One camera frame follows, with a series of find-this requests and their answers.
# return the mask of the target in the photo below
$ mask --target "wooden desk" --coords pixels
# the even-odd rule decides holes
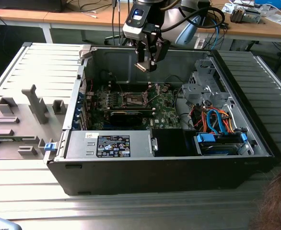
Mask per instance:
[[[92,1],[94,0],[80,0],[82,4]],[[220,9],[226,2],[228,2],[227,0],[212,1],[213,6]],[[85,9],[96,8],[110,3],[110,0],[102,0],[101,3],[88,6],[88,8]],[[123,26],[128,14],[128,7],[127,3],[124,2],[122,2],[120,6],[120,25]],[[76,11],[78,9],[76,3],[73,3],[70,7]],[[62,13],[26,10],[0,10],[0,17],[7,23],[7,25],[40,27],[44,31],[46,41],[48,43],[52,43],[52,37],[49,31],[51,28],[111,31],[112,7],[109,6],[96,11],[96,16],[98,17],[96,19],[83,13],[72,11],[68,8]],[[230,15],[226,14],[225,21],[229,23],[229,29],[225,38],[281,42],[281,25],[273,23],[265,18],[262,18],[259,24],[232,23],[230,22]],[[114,26],[118,26],[117,9],[115,11]],[[196,35],[205,37],[211,35],[213,32],[214,29],[198,29]]]

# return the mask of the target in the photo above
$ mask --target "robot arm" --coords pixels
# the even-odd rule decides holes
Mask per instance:
[[[162,38],[163,32],[170,31],[188,20],[191,25],[182,31],[176,41],[184,44],[187,38],[191,39],[193,37],[197,27],[214,28],[216,26],[204,27],[199,25],[208,10],[215,10],[222,14],[222,22],[224,21],[224,14],[221,10],[210,7],[209,0],[182,0],[181,6],[185,11],[190,12],[189,16],[184,17],[183,20],[166,29],[161,29],[164,23],[165,11],[179,2],[180,0],[176,0],[172,4],[165,6],[166,0],[137,0],[133,4],[123,26],[123,32],[127,38],[133,40],[137,54],[136,66],[142,71],[155,71],[156,63],[165,58],[170,41]],[[145,50],[148,52],[147,60],[145,60]]]

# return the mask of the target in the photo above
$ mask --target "blue plastic clip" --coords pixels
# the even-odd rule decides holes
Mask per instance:
[[[215,137],[212,133],[199,133],[197,135],[198,143],[215,142]]]
[[[247,136],[246,136],[245,133],[242,133],[242,134],[241,134],[241,139],[242,139],[243,142],[246,142],[246,141],[247,141]]]
[[[45,144],[45,151],[57,151],[55,143],[47,143]]]

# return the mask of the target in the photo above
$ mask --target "metal workbench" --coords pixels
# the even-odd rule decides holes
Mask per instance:
[[[35,62],[37,69],[44,65],[53,69],[67,68],[68,62],[74,66],[77,61],[63,58],[77,58],[78,48],[77,45],[58,44],[23,46],[0,78],[0,92],[5,91],[10,79],[16,79],[16,85],[21,81],[21,77],[16,77],[21,63],[33,63],[37,54],[57,55],[58,60],[53,60],[52,64],[40,56],[41,59]],[[265,112],[260,117],[281,149],[281,117],[275,115],[276,109],[281,109],[281,82],[261,59],[250,53],[221,52],[220,55],[255,110]],[[252,76],[251,66],[256,66],[261,74]],[[242,77],[246,69],[249,76]],[[42,76],[41,79],[52,82],[52,77]],[[55,94],[41,96],[45,101],[57,97]],[[0,160],[0,217],[20,224],[24,230],[246,230],[257,211],[257,200],[261,198],[264,186],[280,170],[281,164],[270,173],[259,172],[235,190],[68,196],[42,160]]]

